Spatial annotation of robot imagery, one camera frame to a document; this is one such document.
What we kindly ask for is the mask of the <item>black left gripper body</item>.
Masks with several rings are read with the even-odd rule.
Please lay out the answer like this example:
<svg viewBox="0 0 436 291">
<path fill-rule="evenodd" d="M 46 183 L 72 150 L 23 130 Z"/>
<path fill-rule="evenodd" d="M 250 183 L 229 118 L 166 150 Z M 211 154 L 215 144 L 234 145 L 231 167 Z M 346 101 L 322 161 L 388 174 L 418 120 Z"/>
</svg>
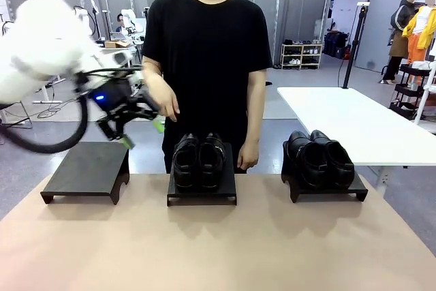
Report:
<svg viewBox="0 0 436 291">
<path fill-rule="evenodd" d="M 110 114 L 129 101 L 132 89 L 126 78 L 103 74 L 79 74 L 75 77 L 75 93 L 78 96 L 80 119 L 88 120 L 87 102 L 89 100 L 96 104 L 100 110 Z"/>
</svg>

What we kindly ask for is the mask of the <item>person's right hand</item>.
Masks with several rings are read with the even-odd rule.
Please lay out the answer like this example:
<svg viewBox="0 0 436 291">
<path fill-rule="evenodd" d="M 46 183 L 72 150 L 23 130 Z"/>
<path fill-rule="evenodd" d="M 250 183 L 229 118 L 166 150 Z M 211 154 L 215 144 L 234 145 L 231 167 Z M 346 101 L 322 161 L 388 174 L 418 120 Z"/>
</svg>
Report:
<svg viewBox="0 0 436 291">
<path fill-rule="evenodd" d="M 153 88 L 153 97 L 159 105 L 160 115 L 169 118 L 173 122 L 177 122 L 180 110 L 176 94 L 172 88 L 166 82 L 163 82 Z"/>
</svg>

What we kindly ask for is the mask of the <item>person's left hand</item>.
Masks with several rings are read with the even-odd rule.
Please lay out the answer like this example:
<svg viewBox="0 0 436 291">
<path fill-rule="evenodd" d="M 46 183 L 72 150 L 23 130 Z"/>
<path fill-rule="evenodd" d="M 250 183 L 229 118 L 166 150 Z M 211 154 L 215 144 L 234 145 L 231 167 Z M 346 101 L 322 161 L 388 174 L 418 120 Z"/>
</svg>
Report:
<svg viewBox="0 0 436 291">
<path fill-rule="evenodd" d="M 241 170 L 248 170 L 254 167 L 259 160 L 259 141 L 246 140 L 242 145 L 239 154 L 237 167 Z"/>
</svg>

